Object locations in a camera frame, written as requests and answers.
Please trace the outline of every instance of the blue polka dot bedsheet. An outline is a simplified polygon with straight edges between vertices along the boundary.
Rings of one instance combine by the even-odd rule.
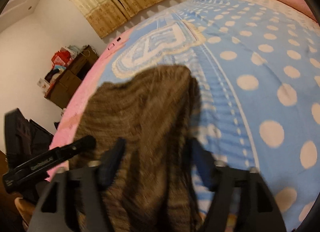
[[[137,25],[99,85],[186,65],[201,93],[190,134],[231,167],[259,168],[291,231],[320,191],[319,48],[319,25],[279,1],[189,0]],[[192,176],[205,215],[212,193]]]

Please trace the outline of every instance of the wooden desk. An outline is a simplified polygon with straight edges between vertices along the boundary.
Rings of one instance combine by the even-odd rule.
[[[97,61],[98,55],[87,46],[50,86],[44,97],[60,108],[66,108],[87,72]]]

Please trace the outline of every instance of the brown cloth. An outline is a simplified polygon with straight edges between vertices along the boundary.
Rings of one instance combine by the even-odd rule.
[[[89,100],[75,140],[97,147],[70,161],[80,168],[127,140],[115,182],[102,195],[115,232],[196,231],[200,217],[183,147],[197,82],[181,65],[145,70],[124,84],[104,83]]]

